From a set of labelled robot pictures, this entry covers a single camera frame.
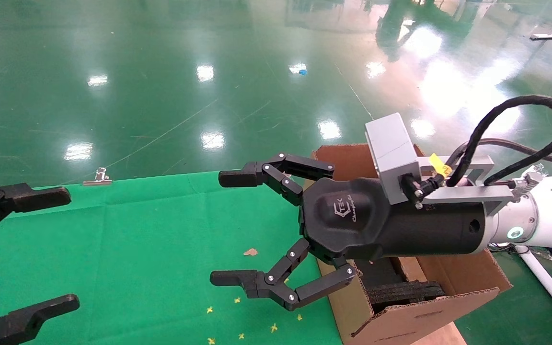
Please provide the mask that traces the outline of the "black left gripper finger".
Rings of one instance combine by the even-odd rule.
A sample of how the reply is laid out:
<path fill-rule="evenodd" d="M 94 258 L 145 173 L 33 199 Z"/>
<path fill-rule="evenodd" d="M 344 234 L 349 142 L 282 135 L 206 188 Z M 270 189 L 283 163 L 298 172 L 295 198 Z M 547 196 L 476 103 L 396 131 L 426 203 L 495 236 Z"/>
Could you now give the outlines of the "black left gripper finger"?
<path fill-rule="evenodd" d="M 11 311 L 0 317 L 0 345 L 19 345 L 37 337 L 49 319 L 78 310 L 77 295 L 64 295 Z"/>
<path fill-rule="evenodd" d="M 63 186 L 34 190 L 26 183 L 0 186 L 0 222 L 11 213 L 27 213 L 71 203 L 70 192 Z"/>

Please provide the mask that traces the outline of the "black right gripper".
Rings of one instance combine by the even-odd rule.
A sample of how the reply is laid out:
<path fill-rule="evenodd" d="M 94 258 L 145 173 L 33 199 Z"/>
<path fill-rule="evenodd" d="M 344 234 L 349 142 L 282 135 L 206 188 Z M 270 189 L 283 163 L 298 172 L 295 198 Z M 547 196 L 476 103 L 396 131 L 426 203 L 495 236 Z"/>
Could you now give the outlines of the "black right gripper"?
<path fill-rule="evenodd" d="M 248 299 L 271 299 L 288 311 L 311 304 L 351 283 L 356 269 L 346 259 L 459 255 L 480 248 L 486 223 L 480 202 L 391 205 L 379 179 L 333 179 L 335 165 L 279 153 L 240 170 L 219 171 L 224 188 L 269 186 L 302 213 L 300 238 L 269 272 L 213 271 L 214 286 L 240 286 Z M 305 191 L 292 177 L 316 181 Z M 309 253 L 335 270 L 298 288 L 285 280 Z"/>

